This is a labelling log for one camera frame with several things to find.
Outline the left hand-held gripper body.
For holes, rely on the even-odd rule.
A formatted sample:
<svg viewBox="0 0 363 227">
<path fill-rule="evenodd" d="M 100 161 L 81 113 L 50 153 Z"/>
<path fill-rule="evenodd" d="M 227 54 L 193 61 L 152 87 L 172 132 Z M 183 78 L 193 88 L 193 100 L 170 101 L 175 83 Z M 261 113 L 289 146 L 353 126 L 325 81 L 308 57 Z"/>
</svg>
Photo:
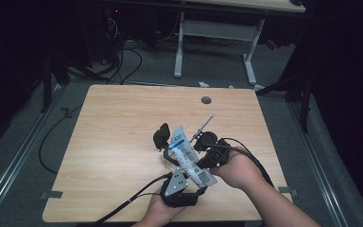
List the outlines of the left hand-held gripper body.
<svg viewBox="0 0 363 227">
<path fill-rule="evenodd" d="M 176 167 L 161 187 L 160 196 L 165 205 L 173 208 L 195 206 L 198 203 L 202 190 L 195 193 L 184 193 L 188 187 L 188 176 Z"/>
</svg>

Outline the person's right hand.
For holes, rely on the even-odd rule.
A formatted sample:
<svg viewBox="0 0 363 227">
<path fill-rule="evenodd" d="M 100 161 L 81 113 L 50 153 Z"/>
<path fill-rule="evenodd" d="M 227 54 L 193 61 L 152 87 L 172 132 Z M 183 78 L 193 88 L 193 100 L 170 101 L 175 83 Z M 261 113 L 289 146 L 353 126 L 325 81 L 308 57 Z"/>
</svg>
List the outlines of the person's right hand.
<svg viewBox="0 0 363 227">
<path fill-rule="evenodd" d="M 230 152 L 226 165 L 210 168 L 210 172 L 220 177 L 227 185 L 245 192 L 261 184 L 267 185 L 254 162 L 237 151 Z"/>
</svg>

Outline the black metal stand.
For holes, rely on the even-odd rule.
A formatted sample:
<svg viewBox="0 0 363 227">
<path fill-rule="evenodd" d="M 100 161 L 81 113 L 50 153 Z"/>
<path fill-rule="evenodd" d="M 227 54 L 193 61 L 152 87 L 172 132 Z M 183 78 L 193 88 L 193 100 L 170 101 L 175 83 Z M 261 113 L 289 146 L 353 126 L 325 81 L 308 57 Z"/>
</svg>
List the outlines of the black metal stand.
<svg viewBox="0 0 363 227">
<path fill-rule="evenodd" d="M 43 113 L 47 112 L 52 102 L 52 77 L 56 79 L 59 85 L 67 85 L 70 82 L 70 77 L 67 73 L 68 67 L 76 68 L 80 73 L 91 79 L 105 80 L 98 73 L 87 69 L 63 55 L 57 53 L 48 54 L 43 63 Z"/>
<path fill-rule="evenodd" d="M 302 130 L 308 133 L 307 117 L 310 111 L 310 97 L 311 97 L 311 85 L 312 75 L 301 74 L 290 77 L 288 79 L 282 79 L 268 87 L 262 88 L 256 91 L 258 96 L 268 94 L 273 91 L 286 90 L 285 101 L 286 102 L 301 102 L 299 122 Z"/>
</svg>

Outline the desk with white metal legs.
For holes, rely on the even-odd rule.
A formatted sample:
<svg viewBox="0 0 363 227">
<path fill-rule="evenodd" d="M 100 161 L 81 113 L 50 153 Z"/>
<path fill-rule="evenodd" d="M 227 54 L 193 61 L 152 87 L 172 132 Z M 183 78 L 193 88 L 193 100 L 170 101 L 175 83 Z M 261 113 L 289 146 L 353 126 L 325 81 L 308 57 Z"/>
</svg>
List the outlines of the desk with white metal legs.
<svg viewBox="0 0 363 227">
<path fill-rule="evenodd" d="M 181 4 L 186 7 L 189 3 L 200 4 L 209 7 L 231 7 L 235 9 L 252 9 L 254 12 L 268 13 L 305 13 L 306 8 L 301 0 L 181 0 Z M 265 17 L 255 19 L 252 25 L 244 25 L 235 22 L 212 22 L 209 19 L 186 19 L 184 13 L 179 15 L 179 37 L 176 61 L 174 67 L 174 77 L 182 76 L 183 63 L 183 40 L 185 36 L 216 38 L 231 41 L 249 42 L 248 52 L 242 55 L 246 69 L 249 85 L 254 91 L 264 89 L 257 83 L 253 72 L 251 59 L 260 38 Z"/>
</svg>

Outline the white and blue pouch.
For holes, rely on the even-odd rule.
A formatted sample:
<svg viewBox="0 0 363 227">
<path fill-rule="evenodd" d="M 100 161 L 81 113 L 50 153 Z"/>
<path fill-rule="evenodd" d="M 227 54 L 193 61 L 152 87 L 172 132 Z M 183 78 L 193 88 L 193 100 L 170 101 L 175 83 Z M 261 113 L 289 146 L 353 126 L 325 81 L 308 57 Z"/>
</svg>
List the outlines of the white and blue pouch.
<svg viewBox="0 0 363 227">
<path fill-rule="evenodd" d="M 183 126 L 178 126 L 172 133 L 169 149 L 187 176 L 198 188 L 212 186 L 217 179 L 207 170 L 197 166 L 199 158 L 187 139 Z"/>
</svg>

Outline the person's left hand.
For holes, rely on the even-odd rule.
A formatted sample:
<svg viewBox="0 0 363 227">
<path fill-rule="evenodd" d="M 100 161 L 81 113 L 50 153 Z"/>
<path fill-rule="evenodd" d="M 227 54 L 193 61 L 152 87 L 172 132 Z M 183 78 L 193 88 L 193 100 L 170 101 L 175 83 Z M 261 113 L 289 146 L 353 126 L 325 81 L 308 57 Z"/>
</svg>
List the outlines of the person's left hand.
<svg viewBox="0 0 363 227">
<path fill-rule="evenodd" d="M 183 210 L 184 207 L 169 207 L 163 202 L 160 196 L 153 195 L 142 219 L 157 219 L 158 222 L 160 221 L 162 223 L 162 227 L 164 227 Z"/>
</svg>

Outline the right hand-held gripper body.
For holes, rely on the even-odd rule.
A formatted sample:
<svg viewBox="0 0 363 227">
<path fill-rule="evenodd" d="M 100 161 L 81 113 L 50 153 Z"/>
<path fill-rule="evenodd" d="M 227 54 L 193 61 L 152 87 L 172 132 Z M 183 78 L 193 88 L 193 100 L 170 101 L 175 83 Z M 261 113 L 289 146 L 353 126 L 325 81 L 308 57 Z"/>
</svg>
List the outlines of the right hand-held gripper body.
<svg viewBox="0 0 363 227">
<path fill-rule="evenodd" d="M 210 157 L 216 162 L 216 166 L 223 166 L 229 160 L 231 146 L 224 139 L 218 139 L 215 133 L 204 131 L 204 128 L 213 118 L 214 116 L 210 114 L 206 122 L 193 135 L 190 142 L 195 141 L 196 144 L 197 141 L 201 141 L 205 146 L 205 155 L 203 157 Z"/>
</svg>

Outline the metal floor rail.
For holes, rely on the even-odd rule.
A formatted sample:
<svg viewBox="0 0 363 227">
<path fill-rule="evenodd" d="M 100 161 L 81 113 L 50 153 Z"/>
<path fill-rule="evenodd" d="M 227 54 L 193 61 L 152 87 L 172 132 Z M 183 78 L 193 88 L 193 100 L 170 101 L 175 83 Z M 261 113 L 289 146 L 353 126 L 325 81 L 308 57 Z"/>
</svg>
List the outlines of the metal floor rail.
<svg viewBox="0 0 363 227">
<path fill-rule="evenodd" d="M 336 227 L 349 227 L 347 219 L 345 218 L 341 210 L 340 204 L 337 200 L 335 190 L 333 189 L 325 174 L 325 171 L 321 165 L 320 159 L 312 144 L 310 136 L 307 132 L 303 130 L 298 108 L 295 104 L 287 104 L 287 108 L 289 109 L 294 119 L 295 125 L 300 132 L 301 138 L 306 148 L 307 155 L 309 157 L 309 163 L 313 168 L 315 178 L 320 188 L 320 193 L 322 194 L 323 200 L 328 208 L 333 222 L 335 223 Z"/>
<path fill-rule="evenodd" d="M 65 89 L 65 85 L 55 85 L 53 99 L 44 107 L 43 88 L 38 88 L 25 107 L 10 120 L 8 129 L 0 139 L 0 204 L 31 152 L 53 105 Z"/>
</svg>

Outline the clear jar with black lid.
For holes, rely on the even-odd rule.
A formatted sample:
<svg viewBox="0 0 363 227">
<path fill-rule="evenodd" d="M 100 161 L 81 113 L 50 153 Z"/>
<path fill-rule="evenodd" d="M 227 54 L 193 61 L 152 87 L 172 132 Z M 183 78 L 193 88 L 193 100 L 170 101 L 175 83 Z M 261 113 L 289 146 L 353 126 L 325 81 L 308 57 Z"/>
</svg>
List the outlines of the clear jar with black lid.
<svg viewBox="0 0 363 227">
<path fill-rule="evenodd" d="M 164 158 L 174 166 L 179 166 L 179 162 L 170 157 L 168 139 L 170 138 L 170 129 L 167 123 L 163 123 L 161 127 L 153 134 L 153 142 L 156 149 L 163 152 Z"/>
</svg>

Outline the grey tape strip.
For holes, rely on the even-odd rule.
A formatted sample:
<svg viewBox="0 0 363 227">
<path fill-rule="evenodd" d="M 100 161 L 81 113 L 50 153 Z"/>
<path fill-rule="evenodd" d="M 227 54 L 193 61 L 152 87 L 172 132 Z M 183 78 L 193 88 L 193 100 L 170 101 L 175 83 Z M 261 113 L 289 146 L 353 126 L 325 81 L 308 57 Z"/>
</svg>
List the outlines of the grey tape strip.
<svg viewBox="0 0 363 227">
<path fill-rule="evenodd" d="M 283 193 L 283 194 L 289 194 L 290 196 L 298 196 L 298 192 L 296 189 L 292 189 L 291 187 L 288 187 L 288 186 L 280 186 L 278 187 L 278 190 L 280 193 Z"/>
<path fill-rule="evenodd" d="M 49 198 L 53 198 L 53 199 L 60 199 L 62 196 L 62 192 L 60 191 L 47 191 L 47 192 L 43 192 L 40 196 L 41 199 L 46 200 Z"/>
</svg>

